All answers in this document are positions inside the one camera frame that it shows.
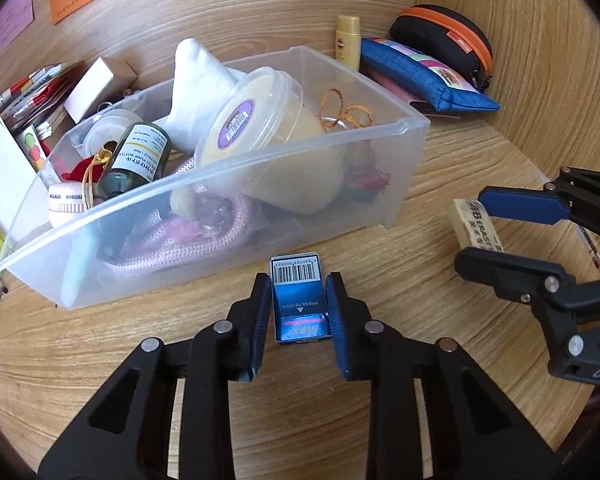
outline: purple sticky note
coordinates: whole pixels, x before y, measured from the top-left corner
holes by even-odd
[[[7,0],[0,9],[0,54],[33,21],[31,0]]]

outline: white cloth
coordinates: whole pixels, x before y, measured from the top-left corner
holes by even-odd
[[[193,155],[222,102],[243,77],[243,72],[225,67],[196,40],[189,38],[178,45],[173,103],[164,123],[176,150]]]

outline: gold cord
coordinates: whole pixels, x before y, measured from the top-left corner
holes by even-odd
[[[338,111],[338,115],[334,119],[330,119],[330,118],[325,119],[323,116],[323,111],[324,111],[324,107],[327,105],[327,102],[329,101],[329,94],[331,92],[333,92],[334,94],[336,94],[339,97],[340,110]],[[355,117],[353,117],[350,114],[350,112],[352,112],[353,110],[358,110],[366,115],[366,124],[360,123]],[[318,111],[318,118],[320,119],[322,126],[324,126],[325,128],[333,128],[340,121],[352,124],[352,126],[355,128],[368,128],[369,126],[374,125],[373,112],[369,108],[362,106],[362,105],[349,105],[345,108],[344,97],[342,95],[342,92],[340,90],[338,90],[337,88],[329,88],[322,96],[322,101],[320,102],[320,110]]]
[[[84,177],[82,178],[82,205],[85,211],[93,207],[93,168],[103,166],[109,162],[112,155],[113,153],[110,150],[102,148],[98,153],[93,155],[93,160],[84,172]]]

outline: plastic storage box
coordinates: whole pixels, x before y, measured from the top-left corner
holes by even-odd
[[[31,186],[20,205],[0,255],[0,270],[8,270],[60,306],[80,308],[288,253],[359,228],[376,224],[389,228],[394,224],[422,156],[429,129],[423,115],[368,78],[304,46],[227,65],[244,72],[263,66],[287,72],[300,83],[303,103],[314,113],[324,93],[337,88],[347,105],[361,104],[373,111],[374,126],[341,127],[321,137],[267,146],[165,176],[56,228],[34,220],[45,218],[47,211],[47,196],[38,183]],[[157,121],[170,111],[172,86],[172,81],[158,84],[114,107],[132,110],[145,121]],[[70,171],[88,155],[82,143],[98,118],[96,115],[78,124],[58,142],[48,160],[57,174]],[[201,189],[261,164],[275,161],[280,167],[286,158],[291,161],[299,154],[311,156],[321,150],[341,151],[345,178],[335,199],[317,212],[294,214],[258,200],[238,198],[233,202],[234,218],[242,215],[242,225],[229,243],[216,244],[213,250],[196,246],[195,254],[189,251],[185,258],[179,246],[176,256],[187,263],[178,263],[173,251],[165,249],[152,253],[148,263],[134,256],[115,260],[121,246],[135,233],[144,232],[158,211],[168,208],[172,190],[183,186]],[[36,178],[44,181],[44,174],[42,171]],[[305,196],[311,192],[303,190]]]

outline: dark green bottle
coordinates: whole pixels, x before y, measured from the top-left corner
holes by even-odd
[[[104,200],[160,178],[171,151],[171,139],[153,123],[135,123],[107,163],[98,189]]]

